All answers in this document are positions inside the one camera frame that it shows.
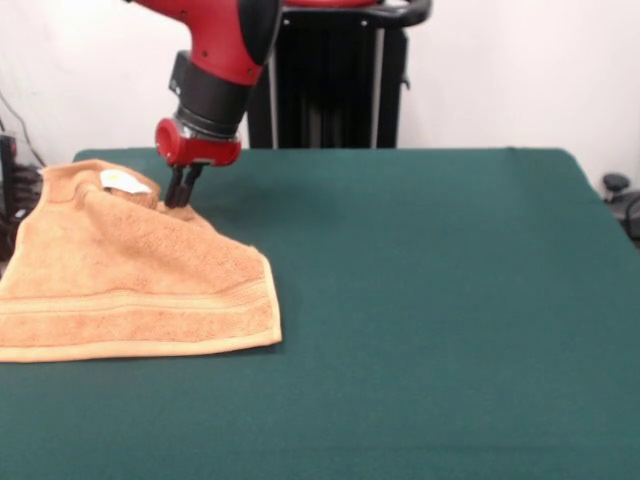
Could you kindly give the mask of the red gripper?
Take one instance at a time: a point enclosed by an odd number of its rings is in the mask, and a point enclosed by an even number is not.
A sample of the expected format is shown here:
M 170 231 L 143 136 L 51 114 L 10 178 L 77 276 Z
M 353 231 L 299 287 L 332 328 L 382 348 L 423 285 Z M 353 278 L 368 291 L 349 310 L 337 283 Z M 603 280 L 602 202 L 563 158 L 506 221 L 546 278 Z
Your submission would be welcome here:
M 241 152 L 239 139 L 217 140 L 197 136 L 172 118 L 164 118 L 156 126 L 155 144 L 159 155 L 172 167 L 164 204 L 179 208 L 190 201 L 195 183 L 204 169 L 201 163 L 214 167 L 228 166 L 237 160 Z M 183 181 L 183 167 L 188 166 L 191 167 Z

